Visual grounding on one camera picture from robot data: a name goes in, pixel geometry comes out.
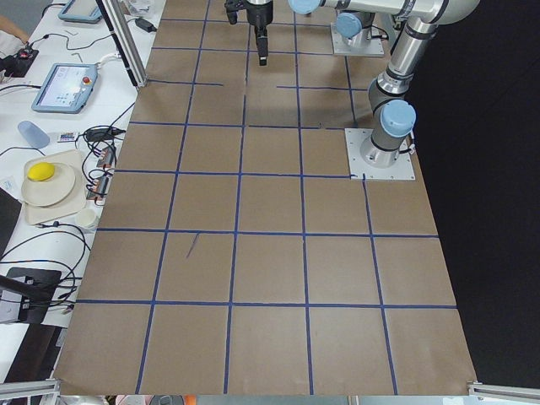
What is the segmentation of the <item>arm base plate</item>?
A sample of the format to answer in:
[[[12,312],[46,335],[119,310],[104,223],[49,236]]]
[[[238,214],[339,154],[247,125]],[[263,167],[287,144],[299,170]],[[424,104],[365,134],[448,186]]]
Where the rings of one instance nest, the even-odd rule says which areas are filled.
[[[352,39],[341,35],[336,24],[331,23],[332,50],[335,55],[357,57],[384,57],[382,32],[371,27],[363,29]]]
[[[405,140],[398,149],[387,152],[372,143],[373,130],[370,128],[346,128],[344,132],[349,177],[352,180],[415,180],[412,157]]]

